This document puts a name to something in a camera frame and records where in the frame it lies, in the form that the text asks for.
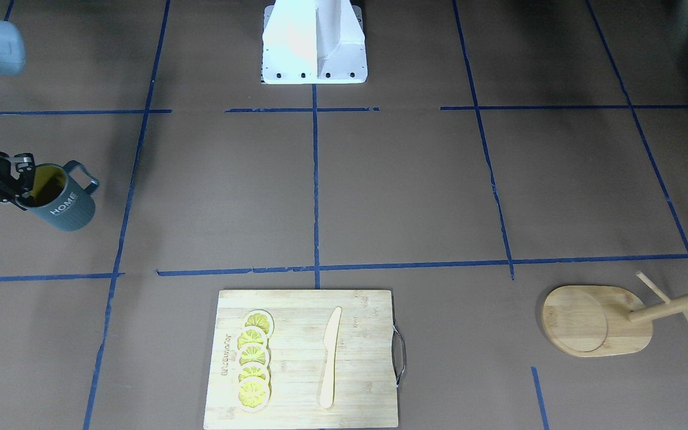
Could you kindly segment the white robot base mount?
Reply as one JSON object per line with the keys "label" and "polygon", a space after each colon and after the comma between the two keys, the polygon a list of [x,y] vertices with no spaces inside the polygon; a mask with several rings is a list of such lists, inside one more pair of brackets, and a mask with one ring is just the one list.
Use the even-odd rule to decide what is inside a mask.
{"label": "white robot base mount", "polygon": [[368,78],[361,1],[276,1],[264,10],[260,80],[362,84]]}

